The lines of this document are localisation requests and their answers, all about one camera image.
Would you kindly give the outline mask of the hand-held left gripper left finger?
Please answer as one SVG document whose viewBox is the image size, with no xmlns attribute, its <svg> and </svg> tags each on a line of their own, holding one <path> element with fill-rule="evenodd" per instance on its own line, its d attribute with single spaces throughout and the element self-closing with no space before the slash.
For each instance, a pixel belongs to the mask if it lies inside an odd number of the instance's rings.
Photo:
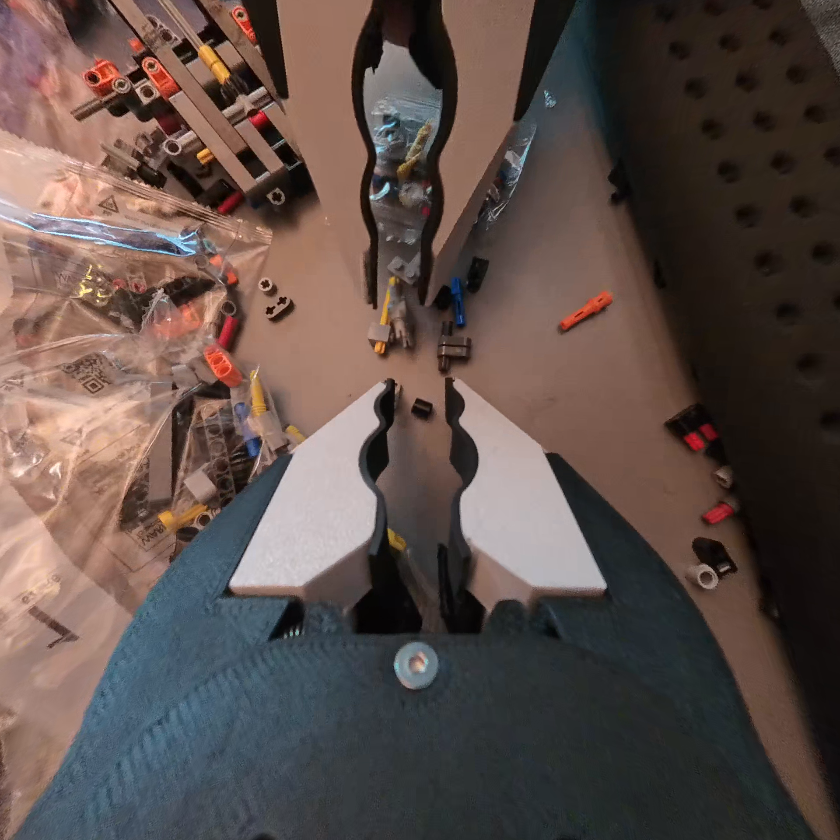
<svg viewBox="0 0 840 840">
<path fill-rule="evenodd" d="M 378 476 L 389 462 L 396 384 L 375 383 L 297 446 L 228 588 L 352 610 L 373 589 L 386 545 Z"/>
</svg>

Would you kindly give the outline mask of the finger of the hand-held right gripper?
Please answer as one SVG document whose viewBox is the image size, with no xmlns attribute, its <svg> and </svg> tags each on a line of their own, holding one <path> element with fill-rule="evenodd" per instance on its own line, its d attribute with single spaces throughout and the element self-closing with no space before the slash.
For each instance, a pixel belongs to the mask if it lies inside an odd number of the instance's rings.
<svg viewBox="0 0 840 840">
<path fill-rule="evenodd" d="M 357 58 L 368 1 L 279 1 L 287 107 L 301 156 L 349 277 L 377 303 L 377 234 L 365 187 L 372 142 Z"/>
<path fill-rule="evenodd" d="M 533 1 L 440 4 L 443 107 L 418 285 L 428 308 L 455 272 L 513 127 L 533 9 Z"/>
</svg>

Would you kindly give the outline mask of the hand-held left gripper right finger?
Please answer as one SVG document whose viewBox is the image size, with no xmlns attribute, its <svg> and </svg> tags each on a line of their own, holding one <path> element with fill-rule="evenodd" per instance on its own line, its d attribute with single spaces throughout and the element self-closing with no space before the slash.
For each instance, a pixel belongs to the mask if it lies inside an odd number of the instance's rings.
<svg viewBox="0 0 840 840">
<path fill-rule="evenodd" d="M 464 381 L 445 380 L 460 479 L 444 546 L 444 621 L 481 624 L 502 602 L 600 598 L 601 572 L 549 453 Z"/>
</svg>

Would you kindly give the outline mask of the grey connector with black pin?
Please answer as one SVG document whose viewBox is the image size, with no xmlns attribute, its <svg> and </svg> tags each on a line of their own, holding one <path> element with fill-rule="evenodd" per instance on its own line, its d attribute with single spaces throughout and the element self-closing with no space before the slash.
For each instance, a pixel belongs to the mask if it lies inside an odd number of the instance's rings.
<svg viewBox="0 0 840 840">
<path fill-rule="evenodd" d="M 471 356 L 471 338 L 457 333 L 455 322 L 443 321 L 437 341 L 437 370 L 441 374 L 450 371 L 454 362 L 468 361 Z"/>
</svg>

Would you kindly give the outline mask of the small grey lego assembly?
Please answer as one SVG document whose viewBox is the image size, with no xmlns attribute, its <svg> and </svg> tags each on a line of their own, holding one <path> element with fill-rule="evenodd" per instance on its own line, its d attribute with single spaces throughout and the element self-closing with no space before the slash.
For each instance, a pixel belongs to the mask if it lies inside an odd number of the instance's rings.
<svg viewBox="0 0 840 840">
<path fill-rule="evenodd" d="M 386 286 L 379 318 L 371 324 L 367 334 L 369 344 L 379 356 L 386 354 L 392 341 L 392 316 L 395 315 L 401 299 L 401 281 L 396 276 L 391 276 Z"/>
</svg>

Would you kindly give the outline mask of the dark grey lego chassis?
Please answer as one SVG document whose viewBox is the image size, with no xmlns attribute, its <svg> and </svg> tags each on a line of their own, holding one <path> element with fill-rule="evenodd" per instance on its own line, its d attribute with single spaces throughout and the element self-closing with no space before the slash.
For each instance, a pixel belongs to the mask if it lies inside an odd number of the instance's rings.
<svg viewBox="0 0 840 840">
<path fill-rule="evenodd" d="M 132 117 L 149 127 L 133 150 L 102 142 L 107 162 L 149 186 L 178 182 L 222 215 L 241 204 L 281 209 L 313 191 L 243 2 L 71 2 L 110 13 L 127 58 L 96 57 L 71 116 Z"/>
</svg>

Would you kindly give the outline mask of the heap of loose lego parts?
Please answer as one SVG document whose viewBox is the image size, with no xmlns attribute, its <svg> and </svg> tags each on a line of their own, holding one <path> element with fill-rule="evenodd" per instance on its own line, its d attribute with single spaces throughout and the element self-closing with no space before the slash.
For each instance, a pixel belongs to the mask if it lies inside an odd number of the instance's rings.
<svg viewBox="0 0 840 840">
<path fill-rule="evenodd" d="M 173 537 L 179 551 L 305 440 L 281 422 L 258 370 L 236 388 L 222 382 L 190 387 L 141 456 L 122 498 L 119 530 L 145 550 Z"/>
</svg>

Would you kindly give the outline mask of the orange lego connector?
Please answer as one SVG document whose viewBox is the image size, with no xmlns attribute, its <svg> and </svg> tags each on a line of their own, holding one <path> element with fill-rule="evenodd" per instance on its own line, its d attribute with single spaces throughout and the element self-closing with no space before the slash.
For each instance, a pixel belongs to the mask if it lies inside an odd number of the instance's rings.
<svg viewBox="0 0 840 840">
<path fill-rule="evenodd" d="M 203 357 L 210 372 L 218 381 L 231 389 L 242 385 L 244 376 L 226 349 L 218 343 L 209 343 L 204 346 Z"/>
</svg>

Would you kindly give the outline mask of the black lego piece, red pins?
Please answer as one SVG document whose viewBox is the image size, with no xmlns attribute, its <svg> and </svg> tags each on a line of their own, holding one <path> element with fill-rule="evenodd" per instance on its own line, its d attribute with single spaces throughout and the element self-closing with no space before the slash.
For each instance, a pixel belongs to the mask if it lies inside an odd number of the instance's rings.
<svg viewBox="0 0 840 840">
<path fill-rule="evenodd" d="M 706 407 L 692 403 L 664 422 L 665 429 L 693 453 L 702 453 L 720 444 L 716 425 Z"/>
</svg>

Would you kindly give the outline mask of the orange lego pin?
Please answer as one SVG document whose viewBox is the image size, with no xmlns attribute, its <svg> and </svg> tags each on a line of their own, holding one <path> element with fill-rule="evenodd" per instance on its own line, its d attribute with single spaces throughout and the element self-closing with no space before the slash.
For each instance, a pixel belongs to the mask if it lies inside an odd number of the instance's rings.
<svg viewBox="0 0 840 840">
<path fill-rule="evenodd" d="M 572 314 L 562 319 L 559 323 L 558 329 L 562 333 L 567 333 L 573 328 L 581 324 L 583 321 L 600 314 L 613 303 L 613 295 L 609 291 L 600 292 L 595 297 L 589 299 L 581 308 L 574 311 Z"/>
</svg>

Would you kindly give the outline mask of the pile of clear lego bags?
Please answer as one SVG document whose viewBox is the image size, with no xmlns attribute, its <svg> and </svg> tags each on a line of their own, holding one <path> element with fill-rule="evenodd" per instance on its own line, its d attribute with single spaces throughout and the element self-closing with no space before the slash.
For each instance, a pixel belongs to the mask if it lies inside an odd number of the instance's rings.
<svg viewBox="0 0 840 840">
<path fill-rule="evenodd" d="M 2 133 L 2 732 L 73 729 L 178 553 L 118 526 L 272 233 Z"/>
</svg>

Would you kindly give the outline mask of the small zip bag of pins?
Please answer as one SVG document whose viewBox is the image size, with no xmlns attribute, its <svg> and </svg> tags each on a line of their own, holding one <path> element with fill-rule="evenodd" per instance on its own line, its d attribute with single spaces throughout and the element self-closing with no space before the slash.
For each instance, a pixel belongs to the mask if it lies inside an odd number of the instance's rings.
<svg viewBox="0 0 840 840">
<path fill-rule="evenodd" d="M 420 244 L 434 196 L 427 153 L 440 112 L 438 102 L 408 96 L 385 95 L 371 106 L 369 128 L 376 157 L 369 195 L 377 228 L 387 243 Z M 520 123 L 511 132 L 476 217 L 480 228 L 489 230 L 508 207 L 536 132 L 535 123 Z"/>
</svg>

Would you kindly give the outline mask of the black connector with white pin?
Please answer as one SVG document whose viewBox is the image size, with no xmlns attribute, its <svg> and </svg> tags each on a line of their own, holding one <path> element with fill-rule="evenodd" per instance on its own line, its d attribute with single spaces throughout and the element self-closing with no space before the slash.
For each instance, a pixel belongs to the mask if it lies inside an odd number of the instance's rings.
<svg viewBox="0 0 840 840">
<path fill-rule="evenodd" d="M 686 572 L 687 580 L 704 592 L 716 590 L 720 582 L 739 572 L 739 567 L 722 542 L 697 537 L 691 543 L 695 562 Z"/>
</svg>

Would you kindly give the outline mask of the black perforated pad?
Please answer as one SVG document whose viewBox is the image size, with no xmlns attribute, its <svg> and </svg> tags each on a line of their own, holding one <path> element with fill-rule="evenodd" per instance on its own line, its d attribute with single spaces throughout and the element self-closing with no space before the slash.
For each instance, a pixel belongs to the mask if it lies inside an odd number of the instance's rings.
<svg viewBox="0 0 840 840">
<path fill-rule="evenodd" d="M 654 279 L 809 695 L 838 695 L 838 77 L 801 2 L 584 2 Z"/>
</svg>

